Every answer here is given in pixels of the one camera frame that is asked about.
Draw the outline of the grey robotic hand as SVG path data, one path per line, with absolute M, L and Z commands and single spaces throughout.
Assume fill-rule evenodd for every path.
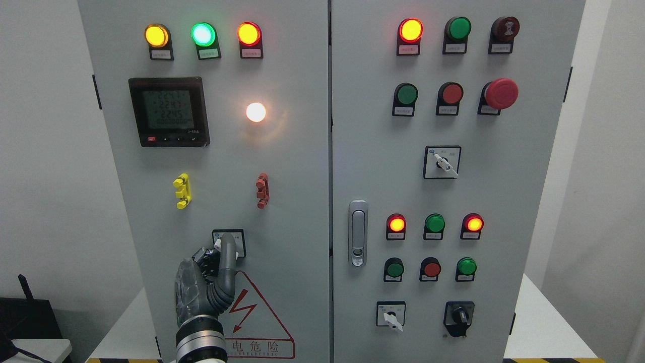
M 198 315 L 217 318 L 228 310 L 236 292 L 236 259 L 235 239 L 224 233 L 218 250 L 200 248 L 180 262 L 175 280 L 178 326 Z

